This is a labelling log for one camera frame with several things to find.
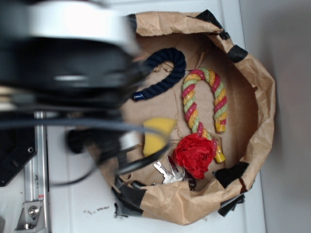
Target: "paper bag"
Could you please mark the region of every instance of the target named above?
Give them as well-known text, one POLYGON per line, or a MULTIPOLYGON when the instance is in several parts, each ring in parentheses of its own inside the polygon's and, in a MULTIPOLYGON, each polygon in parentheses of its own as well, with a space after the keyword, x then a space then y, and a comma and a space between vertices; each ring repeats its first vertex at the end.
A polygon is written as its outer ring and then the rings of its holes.
MULTIPOLYGON (((187 182, 162 184, 163 176, 152 164, 117 180, 115 159, 100 167, 117 197, 120 214, 190 224, 232 200, 237 202, 237 197, 252 187, 272 146, 275 81, 256 58, 233 44, 209 11, 201 14, 146 12, 130 18, 145 58, 163 48, 174 47, 184 53, 186 70, 211 68, 219 74, 226 88, 227 130, 220 135, 226 161, 222 164, 213 161, 205 178, 197 180, 195 191, 190 191, 187 182), (133 188, 133 181, 146 186, 133 188)), ((160 65, 141 88, 161 81, 170 71, 169 63, 160 65)), ((142 124, 153 117, 176 119, 177 125, 171 134, 172 146, 161 160, 166 168, 169 168, 167 154, 173 152, 183 137, 191 134, 183 112, 181 86, 182 81, 150 100, 129 100, 122 107, 125 121, 129 123, 142 124)), ((202 82, 195 90, 200 119, 209 132, 215 133, 210 87, 202 82)), ((131 161, 143 158, 142 147, 128 153, 131 161)))

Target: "black tape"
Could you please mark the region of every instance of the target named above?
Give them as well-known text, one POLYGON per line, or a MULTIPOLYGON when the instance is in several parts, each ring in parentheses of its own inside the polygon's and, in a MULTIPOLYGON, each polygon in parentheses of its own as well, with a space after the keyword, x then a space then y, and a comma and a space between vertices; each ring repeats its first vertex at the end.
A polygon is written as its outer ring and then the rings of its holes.
POLYGON ((247 55, 248 52, 237 45, 233 46, 228 53, 229 59, 234 63, 242 61, 247 55))
POLYGON ((134 33, 136 33, 136 29, 137 29, 137 20, 136 20, 136 15, 135 14, 130 14, 127 16, 127 19, 131 25, 131 28, 133 30, 134 33))
POLYGON ((237 204, 244 203, 244 202, 245 202, 245 196, 243 194, 239 195, 226 202, 223 202, 221 204, 221 208, 218 210, 218 213, 221 216, 225 217, 229 213, 230 210, 234 211, 237 204))
POLYGON ((215 178, 222 184, 224 188, 236 179, 239 179, 248 167, 248 163, 238 162, 232 168, 223 168, 215 171, 215 178))
POLYGON ((135 188, 135 189, 140 189, 142 187, 145 187, 146 185, 139 182, 139 181, 133 181, 132 183, 132 187, 135 188))
POLYGON ((227 40, 230 38, 229 33, 227 33, 225 30, 223 30, 221 33, 219 33, 219 36, 221 37, 221 39, 223 40, 227 40))
POLYGON ((218 20, 215 18, 215 16, 209 10, 205 10, 204 12, 202 12, 201 14, 196 16, 195 18, 203 20, 205 22, 210 22, 220 29, 223 28, 222 25, 218 22, 218 20))
POLYGON ((118 193, 114 188, 112 189, 112 193, 116 200, 116 216, 142 216, 143 210, 131 205, 124 195, 118 193))
POLYGON ((127 187, 120 179, 116 179, 116 186, 121 191, 121 193, 118 193, 112 188, 118 205, 116 214, 122 216, 141 216, 143 210, 140 209, 140 204, 147 190, 127 187))

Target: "rope toy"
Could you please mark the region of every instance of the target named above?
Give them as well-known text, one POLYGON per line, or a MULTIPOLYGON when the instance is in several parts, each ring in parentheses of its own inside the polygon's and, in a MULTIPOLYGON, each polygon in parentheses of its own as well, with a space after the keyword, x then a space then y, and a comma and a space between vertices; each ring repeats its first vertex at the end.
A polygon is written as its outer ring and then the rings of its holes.
MULTIPOLYGON (((205 80, 211 86, 212 92, 214 93, 214 120, 217 133, 225 132, 225 124, 227 118, 226 91, 224 89, 224 84, 220 81, 220 77, 211 69, 194 69, 189 73, 189 75, 187 75, 184 80, 184 84, 182 87, 182 97, 184 112, 186 114, 185 117, 188 122, 188 126, 192 130, 192 133, 198 133, 199 136, 205 137, 207 140, 212 140, 213 137, 203 127, 202 122, 200 122, 197 104, 195 102, 194 87, 200 80, 205 80)), ((217 163, 222 163, 225 160, 225 156, 218 145, 216 149, 215 160, 217 163)))
POLYGON ((169 76, 167 76, 162 81, 157 84, 151 85, 148 88, 145 88, 141 91, 138 91, 132 95, 134 101, 138 100, 148 100, 155 96, 160 95, 163 92, 166 92, 168 89, 173 87, 177 82, 179 82, 186 72, 186 60, 184 54, 175 49, 162 49, 160 51, 152 54, 144 63, 143 66, 147 66, 150 71, 153 70, 157 65, 171 61, 174 63, 174 68, 169 76))

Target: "metal bolt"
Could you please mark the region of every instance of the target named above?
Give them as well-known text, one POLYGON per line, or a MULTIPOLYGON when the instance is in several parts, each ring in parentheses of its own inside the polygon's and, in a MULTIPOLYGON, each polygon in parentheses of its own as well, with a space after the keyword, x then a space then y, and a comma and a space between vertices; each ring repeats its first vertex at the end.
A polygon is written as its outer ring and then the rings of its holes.
POLYGON ((28 213, 32 218, 35 218, 39 215, 39 209, 36 206, 32 206, 28 209, 28 213))
POLYGON ((31 228, 31 224, 30 223, 27 222, 27 223, 24 224, 24 229, 25 230, 30 229, 30 228, 31 228))

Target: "red flower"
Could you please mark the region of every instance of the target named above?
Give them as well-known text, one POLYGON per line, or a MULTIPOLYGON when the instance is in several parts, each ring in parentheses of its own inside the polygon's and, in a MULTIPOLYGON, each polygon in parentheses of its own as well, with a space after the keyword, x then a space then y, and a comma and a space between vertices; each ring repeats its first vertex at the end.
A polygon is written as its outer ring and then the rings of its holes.
POLYGON ((194 178, 203 179, 204 172, 216 154, 217 142, 207 140, 197 133, 184 137, 174 151, 174 162, 187 170, 194 178))

